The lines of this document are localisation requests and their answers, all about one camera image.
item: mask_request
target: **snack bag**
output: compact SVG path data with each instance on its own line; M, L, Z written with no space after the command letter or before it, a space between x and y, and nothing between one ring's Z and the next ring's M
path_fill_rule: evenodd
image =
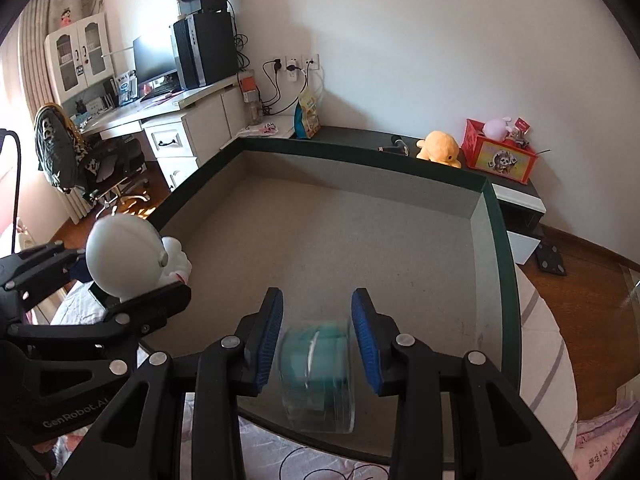
M316 96L309 88L303 89L298 96L293 127L297 139L310 139L320 129Z

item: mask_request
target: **power outlet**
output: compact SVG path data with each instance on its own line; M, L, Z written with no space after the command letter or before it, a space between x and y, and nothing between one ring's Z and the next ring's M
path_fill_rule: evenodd
M297 66L298 68L300 68L300 58L298 56L287 56L285 58L285 65L284 68L286 68L287 66ZM287 78L289 79L289 81L297 81L298 80L298 70L287 70Z
M282 73L282 71L284 70L284 58L281 57L281 56L270 57L267 65L265 65L265 67L264 67L265 72L267 72L272 78L274 77L274 75L275 75L275 65L274 65L274 63L272 63L272 61L274 59L279 59L280 60L281 67L280 67L279 72L280 72L280 75L283 76L284 74Z
M305 57L302 67L306 70L306 66L309 66L309 70L318 70L320 68L320 56L318 54L312 54Z

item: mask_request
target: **red box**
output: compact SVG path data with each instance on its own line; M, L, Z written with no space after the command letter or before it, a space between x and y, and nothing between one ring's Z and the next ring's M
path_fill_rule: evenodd
M526 184L538 160L536 153L529 146L524 150L519 148L511 139L503 142L487 139L483 128L484 123L480 121L466 120L462 152L468 167Z

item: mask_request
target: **blue gripper pad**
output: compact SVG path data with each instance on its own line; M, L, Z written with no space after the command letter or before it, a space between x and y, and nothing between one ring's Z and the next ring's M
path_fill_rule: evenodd
M369 385L378 395L382 393L382 370L380 369L380 349L374 336L371 323L376 322L378 314L365 288L357 288L351 295L351 320L358 339L360 357Z
M271 364L273 363L273 355L276 351L278 343L278 334L280 333L280 325L282 323L282 314L284 310L282 292L279 288L271 287L267 291L260 311L268 308L266 322L262 328L262 338L255 353L256 360L256 376L255 385L260 392L263 386L269 380Z

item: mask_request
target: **computer monitor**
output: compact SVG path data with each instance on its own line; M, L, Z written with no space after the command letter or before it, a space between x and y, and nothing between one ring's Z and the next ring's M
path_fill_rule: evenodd
M133 58L139 85L176 72L169 28L133 40Z

